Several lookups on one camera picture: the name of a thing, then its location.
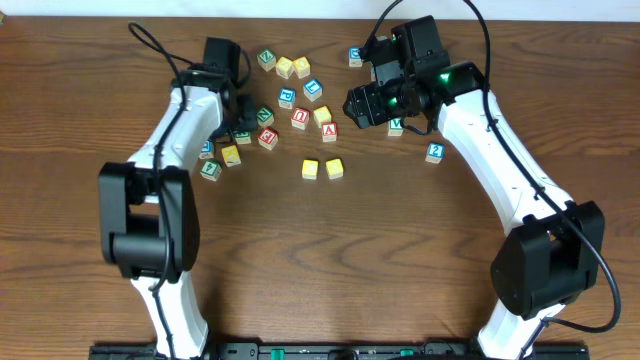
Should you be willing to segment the green R block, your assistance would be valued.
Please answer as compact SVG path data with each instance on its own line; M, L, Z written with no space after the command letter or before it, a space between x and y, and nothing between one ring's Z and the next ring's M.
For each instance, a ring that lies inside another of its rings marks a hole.
M246 145L252 142L250 132L235 132L234 140L239 145Z

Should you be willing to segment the yellow O block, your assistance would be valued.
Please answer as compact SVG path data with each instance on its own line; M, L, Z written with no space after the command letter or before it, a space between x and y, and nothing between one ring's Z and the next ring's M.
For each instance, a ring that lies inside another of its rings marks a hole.
M326 171L330 180L341 178L344 175L344 167L339 158L326 162Z

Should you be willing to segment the yellow C block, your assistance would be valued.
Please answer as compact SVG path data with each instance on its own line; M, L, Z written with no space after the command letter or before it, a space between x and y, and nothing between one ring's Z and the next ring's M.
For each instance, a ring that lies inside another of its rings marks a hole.
M305 159L302 164L302 178L308 180L316 180L318 174L319 162L317 160Z

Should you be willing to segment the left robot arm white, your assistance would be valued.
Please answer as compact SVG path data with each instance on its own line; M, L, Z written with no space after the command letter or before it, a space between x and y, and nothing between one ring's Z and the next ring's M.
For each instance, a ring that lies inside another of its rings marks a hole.
M156 359L205 351L209 327L191 274L200 242L191 177L207 144L257 128L255 102L239 91L245 56L231 40L208 38L202 62L176 71L170 103L145 144L98 175L102 255L142 296Z

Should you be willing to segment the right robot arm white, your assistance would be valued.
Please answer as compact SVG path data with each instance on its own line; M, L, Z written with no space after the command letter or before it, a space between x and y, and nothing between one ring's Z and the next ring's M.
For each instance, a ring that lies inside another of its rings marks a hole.
M361 128L423 114L463 157L498 213L506 240L491 264L498 302L476 338L490 359L518 359L549 319L592 288L604 216L577 204L536 163L472 62L453 64L435 20L422 17L371 35L349 51L374 80L349 91L344 113Z

